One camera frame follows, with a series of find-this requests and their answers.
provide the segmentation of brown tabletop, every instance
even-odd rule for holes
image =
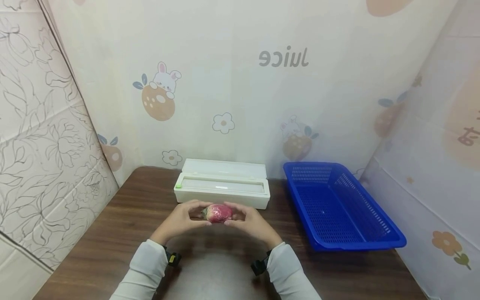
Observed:
[[[177,205],[179,173],[135,170],[34,300],[108,300],[140,243]],[[425,300],[395,251],[312,251],[285,182],[269,184],[270,202],[260,212],[293,247],[323,300]],[[167,246],[183,258],[179,267],[167,267],[154,299],[279,299],[267,274],[255,277],[250,269],[265,248],[234,228],[200,228]]]

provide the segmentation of rabbit illustration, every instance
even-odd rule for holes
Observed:
[[[288,141],[288,138],[292,135],[301,137],[303,133],[300,130],[300,126],[297,124],[297,116],[291,116],[288,123],[282,123],[280,126],[283,132],[283,142]]]
[[[177,79],[181,78],[181,74],[179,71],[172,71],[167,73],[167,66],[164,62],[158,63],[158,73],[155,74],[153,81],[150,83],[150,86],[153,89],[157,89],[157,87],[163,88],[167,92],[167,97],[173,99],[175,95],[175,87]]]

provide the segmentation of red strawberry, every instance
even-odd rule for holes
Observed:
[[[211,223],[223,223],[232,219],[232,209],[223,204],[212,204],[202,211],[202,215]]]

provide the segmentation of blue basket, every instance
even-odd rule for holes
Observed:
[[[341,164],[286,163],[293,202],[316,251],[401,248],[403,233]]]

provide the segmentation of gray sleeve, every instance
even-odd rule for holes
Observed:
[[[167,265],[167,255],[161,245],[152,240],[143,242],[110,300],[151,300]]]
[[[268,259],[270,281],[282,300],[322,300],[305,276],[300,261],[284,242],[273,248]]]

